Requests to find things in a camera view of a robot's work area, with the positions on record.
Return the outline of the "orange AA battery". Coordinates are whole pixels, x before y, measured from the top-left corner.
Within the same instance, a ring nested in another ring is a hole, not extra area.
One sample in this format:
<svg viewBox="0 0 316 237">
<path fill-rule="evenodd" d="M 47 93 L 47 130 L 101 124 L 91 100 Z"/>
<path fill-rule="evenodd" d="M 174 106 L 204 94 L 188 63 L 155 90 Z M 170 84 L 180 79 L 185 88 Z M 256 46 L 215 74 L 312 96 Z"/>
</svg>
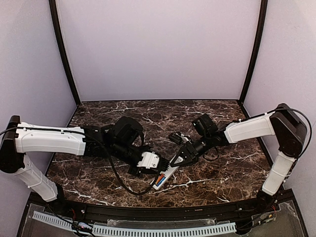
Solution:
<svg viewBox="0 0 316 237">
<path fill-rule="evenodd" d="M 164 175 L 164 174 L 161 174 L 161 175 L 158 177 L 157 181 L 156 181 L 156 185 L 158 185 L 158 183 L 159 183 L 161 180 L 163 180 L 163 179 L 165 179 L 165 175 Z"/>
</svg>

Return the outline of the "white remote control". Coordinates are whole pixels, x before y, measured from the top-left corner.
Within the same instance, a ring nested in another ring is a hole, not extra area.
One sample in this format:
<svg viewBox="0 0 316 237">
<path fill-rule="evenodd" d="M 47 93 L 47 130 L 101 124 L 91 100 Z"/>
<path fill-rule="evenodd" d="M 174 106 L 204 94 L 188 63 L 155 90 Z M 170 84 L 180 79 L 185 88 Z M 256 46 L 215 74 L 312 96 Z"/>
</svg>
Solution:
<svg viewBox="0 0 316 237">
<path fill-rule="evenodd" d="M 161 185 L 159 186 L 159 187 L 157 187 L 156 186 L 156 181 L 154 182 L 154 185 L 153 185 L 153 188 L 155 189 L 155 190 L 159 190 L 164 184 L 165 184 L 165 182 L 173 175 L 173 173 L 178 169 L 179 167 L 177 166 L 177 167 L 169 167 L 166 171 L 162 171 L 161 173 L 160 173 L 160 175 L 161 174 L 164 174 L 165 175 L 165 179 L 164 179 L 164 182 L 163 183 L 161 183 Z"/>
</svg>

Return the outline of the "blue AA battery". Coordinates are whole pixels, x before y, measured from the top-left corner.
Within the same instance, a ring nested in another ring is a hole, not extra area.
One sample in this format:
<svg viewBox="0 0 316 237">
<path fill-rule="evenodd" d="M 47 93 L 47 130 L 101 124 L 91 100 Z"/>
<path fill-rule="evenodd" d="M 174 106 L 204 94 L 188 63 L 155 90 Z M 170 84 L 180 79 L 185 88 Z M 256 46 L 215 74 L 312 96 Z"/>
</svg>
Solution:
<svg viewBox="0 0 316 237">
<path fill-rule="evenodd" d="M 161 180 L 157 181 L 156 182 L 156 186 L 159 187 L 161 185 L 161 183 L 163 183 L 163 182 L 164 182 L 164 179 L 161 179 Z"/>
</svg>

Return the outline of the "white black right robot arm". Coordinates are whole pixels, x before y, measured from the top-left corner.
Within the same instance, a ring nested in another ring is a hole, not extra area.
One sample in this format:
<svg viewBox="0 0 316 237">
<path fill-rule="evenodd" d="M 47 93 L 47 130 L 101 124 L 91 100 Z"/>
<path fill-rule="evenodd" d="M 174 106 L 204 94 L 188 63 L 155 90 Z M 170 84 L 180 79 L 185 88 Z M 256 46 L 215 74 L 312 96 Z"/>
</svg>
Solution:
<svg viewBox="0 0 316 237">
<path fill-rule="evenodd" d="M 268 196 L 274 196 L 278 192 L 312 139 L 312 125 L 307 116 L 285 103 L 271 111 L 234 120 L 221 128 L 208 114 L 202 114 L 193 120 L 192 125 L 200 135 L 196 141 L 181 142 L 180 135 L 170 135 L 170 139 L 181 146 L 170 163 L 172 167 L 193 165 L 212 148 L 251 139 L 274 139 L 278 151 L 261 188 L 261 192 Z"/>
</svg>

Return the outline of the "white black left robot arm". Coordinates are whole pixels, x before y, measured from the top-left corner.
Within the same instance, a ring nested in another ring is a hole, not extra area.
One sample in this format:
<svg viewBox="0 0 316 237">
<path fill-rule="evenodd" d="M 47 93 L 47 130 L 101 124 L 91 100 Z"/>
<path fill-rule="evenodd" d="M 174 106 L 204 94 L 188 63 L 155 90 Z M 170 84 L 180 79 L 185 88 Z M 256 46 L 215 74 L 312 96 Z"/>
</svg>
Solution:
<svg viewBox="0 0 316 237">
<path fill-rule="evenodd" d="M 151 151 L 144 142 L 142 125 L 133 118 L 121 117 L 114 125 L 58 128 L 21 122 L 12 116 L 1 132 L 0 169 L 18 176 L 50 204 L 63 205 L 64 192 L 30 160 L 28 152 L 65 153 L 83 157 L 111 159 L 129 165 L 129 174 L 157 174 L 169 168 L 169 161 Z"/>
</svg>

